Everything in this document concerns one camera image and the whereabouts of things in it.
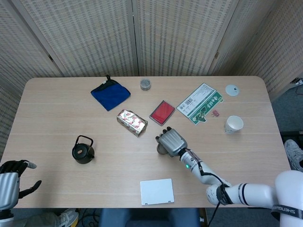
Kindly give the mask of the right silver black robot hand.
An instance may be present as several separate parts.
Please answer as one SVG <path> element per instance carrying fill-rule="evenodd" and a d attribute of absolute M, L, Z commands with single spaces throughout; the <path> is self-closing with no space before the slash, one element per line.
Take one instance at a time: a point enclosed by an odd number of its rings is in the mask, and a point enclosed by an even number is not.
<path fill-rule="evenodd" d="M 157 152 L 160 155 L 169 155 L 170 157 L 182 157 L 187 148 L 186 140 L 173 128 L 163 129 L 159 136 L 155 137 L 158 145 Z"/>

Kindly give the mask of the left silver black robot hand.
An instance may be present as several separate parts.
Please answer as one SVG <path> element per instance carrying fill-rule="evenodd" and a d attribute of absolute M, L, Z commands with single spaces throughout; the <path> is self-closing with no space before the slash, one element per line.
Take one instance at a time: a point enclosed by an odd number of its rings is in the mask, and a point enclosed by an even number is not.
<path fill-rule="evenodd" d="M 22 199 L 36 191 L 42 181 L 38 180 L 32 187 L 20 191 L 20 178 L 27 169 L 35 169 L 36 164 L 28 160 L 7 161 L 0 167 L 0 210 L 14 208 L 19 199 Z"/>

